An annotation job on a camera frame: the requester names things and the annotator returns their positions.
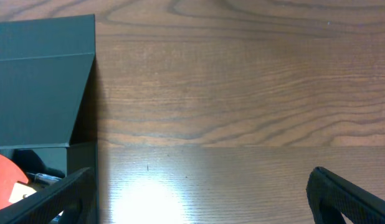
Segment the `orange scraper wooden handle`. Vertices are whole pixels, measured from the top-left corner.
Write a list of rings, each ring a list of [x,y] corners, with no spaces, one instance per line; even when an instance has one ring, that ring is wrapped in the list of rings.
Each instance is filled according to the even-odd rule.
[[[36,193],[25,173],[0,154],[0,210]]]

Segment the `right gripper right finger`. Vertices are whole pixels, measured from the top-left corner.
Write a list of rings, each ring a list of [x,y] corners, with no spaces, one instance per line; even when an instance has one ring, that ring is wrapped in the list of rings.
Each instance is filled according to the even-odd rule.
[[[385,201],[325,169],[316,167],[307,183],[308,204],[316,224],[385,224]]]

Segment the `blue drill bit pack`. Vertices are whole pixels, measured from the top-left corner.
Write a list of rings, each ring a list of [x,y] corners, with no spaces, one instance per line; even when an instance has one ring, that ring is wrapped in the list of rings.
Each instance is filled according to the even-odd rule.
[[[29,178],[29,180],[32,183],[44,185],[44,186],[52,185],[61,180],[60,177],[56,177],[48,174],[42,174],[42,173],[26,172],[26,176]]]

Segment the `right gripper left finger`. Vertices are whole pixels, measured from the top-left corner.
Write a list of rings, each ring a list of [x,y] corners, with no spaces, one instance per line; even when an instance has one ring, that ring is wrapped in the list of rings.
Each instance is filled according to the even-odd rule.
[[[95,172],[86,167],[0,210],[0,223],[95,222]]]

